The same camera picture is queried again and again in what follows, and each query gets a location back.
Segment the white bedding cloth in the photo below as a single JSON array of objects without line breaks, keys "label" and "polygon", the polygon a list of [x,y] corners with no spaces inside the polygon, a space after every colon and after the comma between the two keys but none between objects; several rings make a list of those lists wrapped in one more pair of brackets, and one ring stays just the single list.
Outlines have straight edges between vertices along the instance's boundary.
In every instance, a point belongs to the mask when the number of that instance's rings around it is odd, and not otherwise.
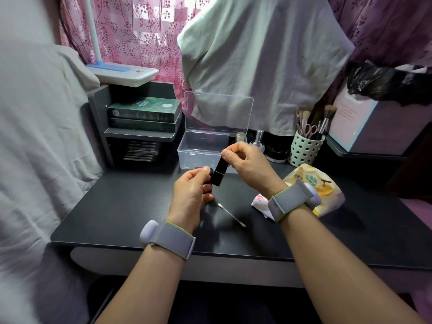
[{"label": "white bedding cloth", "polygon": [[104,171],[61,0],[0,0],[0,324],[87,324],[88,281],[51,234]]}]

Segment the person's left forearm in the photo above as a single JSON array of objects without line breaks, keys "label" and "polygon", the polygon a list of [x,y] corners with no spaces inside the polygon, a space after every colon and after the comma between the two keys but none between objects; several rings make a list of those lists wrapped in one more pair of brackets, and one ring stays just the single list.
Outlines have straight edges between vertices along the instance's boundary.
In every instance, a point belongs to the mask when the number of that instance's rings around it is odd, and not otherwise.
[{"label": "person's left forearm", "polygon": [[95,324],[167,324],[185,261],[148,245]]}]

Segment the white cotton swab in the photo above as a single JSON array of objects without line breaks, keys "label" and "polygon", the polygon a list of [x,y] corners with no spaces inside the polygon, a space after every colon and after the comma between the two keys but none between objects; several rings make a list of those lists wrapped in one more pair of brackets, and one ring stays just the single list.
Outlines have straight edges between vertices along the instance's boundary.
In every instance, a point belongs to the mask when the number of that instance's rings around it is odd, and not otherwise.
[{"label": "white cotton swab", "polygon": [[239,223],[243,228],[246,228],[246,224],[236,218],[232,213],[230,213],[222,204],[218,203],[218,207],[223,210],[226,214],[228,214],[232,219],[234,219],[237,223]]}]

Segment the white hanging shirt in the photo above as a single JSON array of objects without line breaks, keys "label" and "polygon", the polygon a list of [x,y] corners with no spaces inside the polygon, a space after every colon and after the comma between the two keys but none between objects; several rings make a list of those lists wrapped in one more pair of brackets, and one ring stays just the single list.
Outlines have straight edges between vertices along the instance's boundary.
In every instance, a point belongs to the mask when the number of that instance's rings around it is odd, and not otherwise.
[{"label": "white hanging shirt", "polygon": [[177,37],[184,80],[253,98],[252,130],[295,134],[354,52],[327,0],[214,0]]}]

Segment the black lipstick tube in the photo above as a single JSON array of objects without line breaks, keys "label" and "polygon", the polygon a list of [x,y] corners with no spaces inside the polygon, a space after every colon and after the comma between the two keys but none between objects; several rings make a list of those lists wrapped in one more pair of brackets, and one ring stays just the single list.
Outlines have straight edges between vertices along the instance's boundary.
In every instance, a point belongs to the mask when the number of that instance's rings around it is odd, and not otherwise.
[{"label": "black lipstick tube", "polygon": [[223,157],[221,157],[216,168],[211,169],[210,171],[210,184],[214,186],[220,186],[228,166],[229,163]]}]

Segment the person's left hand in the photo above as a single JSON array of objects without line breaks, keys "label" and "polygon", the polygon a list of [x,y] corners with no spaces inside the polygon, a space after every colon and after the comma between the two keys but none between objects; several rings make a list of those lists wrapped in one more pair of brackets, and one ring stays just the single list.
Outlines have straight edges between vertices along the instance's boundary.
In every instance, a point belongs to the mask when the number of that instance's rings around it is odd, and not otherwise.
[{"label": "person's left hand", "polygon": [[185,180],[183,174],[174,183],[171,206],[166,221],[192,234],[200,223],[201,207],[213,201],[213,186],[198,185]]}]

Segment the person's right hand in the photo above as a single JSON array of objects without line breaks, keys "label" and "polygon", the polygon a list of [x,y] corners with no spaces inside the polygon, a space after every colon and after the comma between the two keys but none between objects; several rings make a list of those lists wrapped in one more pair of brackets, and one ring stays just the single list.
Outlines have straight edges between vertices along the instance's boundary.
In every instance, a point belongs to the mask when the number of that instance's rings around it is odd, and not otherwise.
[{"label": "person's right hand", "polygon": [[244,164],[234,169],[248,186],[268,200],[288,188],[257,147],[245,142],[237,142],[226,149],[244,153]]}]

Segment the dark green flat box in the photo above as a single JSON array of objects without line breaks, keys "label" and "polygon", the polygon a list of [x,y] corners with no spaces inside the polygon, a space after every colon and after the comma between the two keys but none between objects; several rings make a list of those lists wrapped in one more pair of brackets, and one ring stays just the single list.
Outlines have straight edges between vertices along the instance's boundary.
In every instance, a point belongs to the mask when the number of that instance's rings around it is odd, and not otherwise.
[{"label": "dark green flat box", "polygon": [[111,128],[174,133],[182,116],[180,113],[174,123],[121,118],[108,118],[108,123]]}]

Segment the clear plastic storage box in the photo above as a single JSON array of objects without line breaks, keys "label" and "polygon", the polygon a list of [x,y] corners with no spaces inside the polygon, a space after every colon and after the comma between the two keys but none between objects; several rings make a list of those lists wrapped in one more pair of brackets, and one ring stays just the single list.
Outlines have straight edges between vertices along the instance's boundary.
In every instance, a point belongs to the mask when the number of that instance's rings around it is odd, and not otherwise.
[{"label": "clear plastic storage box", "polygon": [[248,96],[184,93],[185,132],[178,146],[179,166],[216,168],[221,151],[247,133],[254,99]]}]

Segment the grey corner shelf board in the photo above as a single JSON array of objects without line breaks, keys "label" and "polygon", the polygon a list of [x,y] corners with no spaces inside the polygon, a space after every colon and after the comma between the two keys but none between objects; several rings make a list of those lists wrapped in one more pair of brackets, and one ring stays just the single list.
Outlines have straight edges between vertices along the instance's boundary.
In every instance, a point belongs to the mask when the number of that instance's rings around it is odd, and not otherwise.
[{"label": "grey corner shelf board", "polygon": [[370,159],[380,161],[404,161],[407,156],[397,155],[382,155],[382,154],[367,154],[367,153],[353,153],[346,151],[338,142],[336,142],[331,136],[326,135],[325,141],[330,149],[339,157],[353,158],[353,159]]}]

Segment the purple cloth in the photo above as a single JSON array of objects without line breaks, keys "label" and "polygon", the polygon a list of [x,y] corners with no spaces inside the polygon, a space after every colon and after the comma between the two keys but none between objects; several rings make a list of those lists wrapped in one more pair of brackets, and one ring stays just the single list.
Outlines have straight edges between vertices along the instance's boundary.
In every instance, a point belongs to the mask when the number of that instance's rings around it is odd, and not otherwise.
[{"label": "purple cloth", "polygon": [[400,198],[399,200],[432,230],[432,204],[417,199]]}]

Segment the stack of dark flat palettes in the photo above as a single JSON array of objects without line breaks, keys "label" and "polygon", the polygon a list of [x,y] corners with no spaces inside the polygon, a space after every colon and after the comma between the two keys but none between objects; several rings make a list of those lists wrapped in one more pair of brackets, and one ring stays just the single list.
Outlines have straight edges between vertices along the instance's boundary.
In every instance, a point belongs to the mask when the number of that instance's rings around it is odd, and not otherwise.
[{"label": "stack of dark flat palettes", "polygon": [[136,162],[154,162],[159,155],[161,145],[161,142],[139,140],[130,141],[123,160]]}]

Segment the black round jar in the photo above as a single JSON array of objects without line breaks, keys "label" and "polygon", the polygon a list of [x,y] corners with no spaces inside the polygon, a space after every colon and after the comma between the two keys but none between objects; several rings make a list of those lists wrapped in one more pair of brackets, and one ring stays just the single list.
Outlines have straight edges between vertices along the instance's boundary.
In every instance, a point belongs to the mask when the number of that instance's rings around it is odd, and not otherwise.
[{"label": "black round jar", "polygon": [[291,144],[294,136],[277,136],[269,132],[264,132],[263,143],[265,146],[264,154],[272,162],[285,162],[291,151]]}]

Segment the white desk lamp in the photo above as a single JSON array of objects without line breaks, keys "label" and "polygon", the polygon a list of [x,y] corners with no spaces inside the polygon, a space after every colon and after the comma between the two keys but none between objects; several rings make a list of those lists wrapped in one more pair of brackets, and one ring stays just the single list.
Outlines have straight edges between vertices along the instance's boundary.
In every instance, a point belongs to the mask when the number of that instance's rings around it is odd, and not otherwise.
[{"label": "white desk lamp", "polygon": [[99,79],[101,83],[136,88],[152,81],[159,74],[158,69],[136,65],[105,63],[102,60],[91,0],[83,0],[83,4],[95,55],[94,63],[89,63],[86,67]]}]

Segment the grey desktop shelf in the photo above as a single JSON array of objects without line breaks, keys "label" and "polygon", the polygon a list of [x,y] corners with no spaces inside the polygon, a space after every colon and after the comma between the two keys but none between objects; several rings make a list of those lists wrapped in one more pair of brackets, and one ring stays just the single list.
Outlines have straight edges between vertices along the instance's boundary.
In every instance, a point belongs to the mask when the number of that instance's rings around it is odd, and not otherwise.
[{"label": "grey desktop shelf", "polygon": [[119,167],[124,165],[125,162],[131,162],[131,160],[125,160],[124,158],[130,158],[127,156],[127,152],[132,142],[159,144],[162,153],[166,153],[176,140],[178,132],[181,135],[184,133],[185,123],[182,113],[179,114],[175,121],[174,132],[130,130],[110,126],[107,114],[109,106],[117,101],[136,101],[139,97],[148,96],[175,98],[174,85],[168,82],[150,81],[137,88],[121,85],[103,85],[89,92],[89,107],[110,167]]}]

